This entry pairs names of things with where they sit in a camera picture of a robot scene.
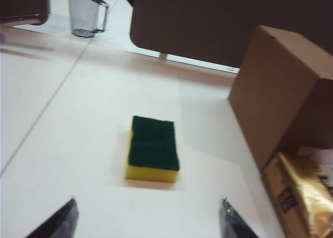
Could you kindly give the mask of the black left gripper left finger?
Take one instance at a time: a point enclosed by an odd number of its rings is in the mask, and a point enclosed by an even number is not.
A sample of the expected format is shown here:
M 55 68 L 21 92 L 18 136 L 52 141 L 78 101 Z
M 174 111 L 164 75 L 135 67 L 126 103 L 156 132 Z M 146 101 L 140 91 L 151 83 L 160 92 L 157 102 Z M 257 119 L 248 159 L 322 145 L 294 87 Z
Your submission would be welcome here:
M 27 237 L 74 237 L 78 219 L 78 206 L 71 198 Z

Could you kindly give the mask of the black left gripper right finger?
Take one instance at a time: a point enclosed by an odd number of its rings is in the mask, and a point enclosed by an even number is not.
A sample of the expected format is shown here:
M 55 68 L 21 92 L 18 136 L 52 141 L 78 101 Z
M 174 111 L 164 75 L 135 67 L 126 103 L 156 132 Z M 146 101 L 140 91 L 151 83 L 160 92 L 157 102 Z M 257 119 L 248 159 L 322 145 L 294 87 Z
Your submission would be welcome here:
M 219 225 L 221 237 L 257 238 L 255 232 L 243 220 L 228 199 L 222 198 L 219 208 Z

